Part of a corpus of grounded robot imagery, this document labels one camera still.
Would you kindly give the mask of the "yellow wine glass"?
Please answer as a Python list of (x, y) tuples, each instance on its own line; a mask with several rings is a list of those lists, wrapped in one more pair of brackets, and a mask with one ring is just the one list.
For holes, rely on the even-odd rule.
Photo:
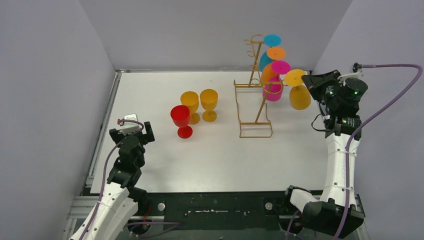
[(215, 108), (218, 104), (218, 93), (214, 89), (205, 89), (200, 93), (200, 103), (204, 109), (202, 119), (211, 123), (217, 119)]
[(200, 121), (200, 115), (197, 113), (199, 108), (199, 96), (194, 91), (186, 91), (180, 97), (181, 104), (188, 107), (190, 111), (190, 125), (196, 125)]
[(291, 87), (289, 92), (290, 105), (295, 110), (304, 110), (311, 104), (311, 95), (302, 79), (306, 73), (301, 69), (290, 70), (284, 77), (284, 83)]

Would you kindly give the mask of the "red plastic wine glass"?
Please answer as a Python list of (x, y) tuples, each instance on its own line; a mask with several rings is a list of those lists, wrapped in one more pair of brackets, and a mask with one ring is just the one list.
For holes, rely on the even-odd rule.
[(193, 134), (190, 127), (191, 113), (187, 106), (177, 105), (170, 111), (173, 123), (178, 127), (177, 135), (182, 139), (188, 139)]

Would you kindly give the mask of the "yellow wine glass front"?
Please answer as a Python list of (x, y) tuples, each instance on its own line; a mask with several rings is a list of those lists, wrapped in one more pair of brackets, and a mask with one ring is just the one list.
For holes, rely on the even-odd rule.
[(186, 91), (180, 97), (181, 104), (188, 107), (190, 111), (190, 125), (196, 125), (200, 121), (200, 115), (197, 113), (199, 108), (199, 96), (194, 91)]

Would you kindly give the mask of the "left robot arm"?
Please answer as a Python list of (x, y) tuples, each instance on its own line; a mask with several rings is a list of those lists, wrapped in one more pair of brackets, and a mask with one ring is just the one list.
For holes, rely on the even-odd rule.
[(109, 131), (115, 142), (112, 150), (118, 150), (118, 157), (110, 171), (103, 168), (97, 202), (70, 237), (72, 240), (114, 240), (133, 215), (141, 216), (148, 210), (147, 192), (136, 183), (145, 165), (145, 145), (155, 141), (151, 123), (119, 119), (118, 124), (135, 124), (135, 129), (128, 134), (124, 128)]

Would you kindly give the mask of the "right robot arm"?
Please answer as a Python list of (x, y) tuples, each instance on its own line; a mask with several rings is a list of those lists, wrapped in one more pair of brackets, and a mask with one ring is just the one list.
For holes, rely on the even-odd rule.
[(338, 70), (301, 77), (323, 116), (327, 144), (325, 185), (319, 199), (311, 191), (289, 186), (282, 199), (287, 214), (300, 214), (304, 228), (343, 239), (360, 227), (365, 214), (355, 199), (355, 158), (362, 137), (359, 102), (368, 90), (363, 73)]

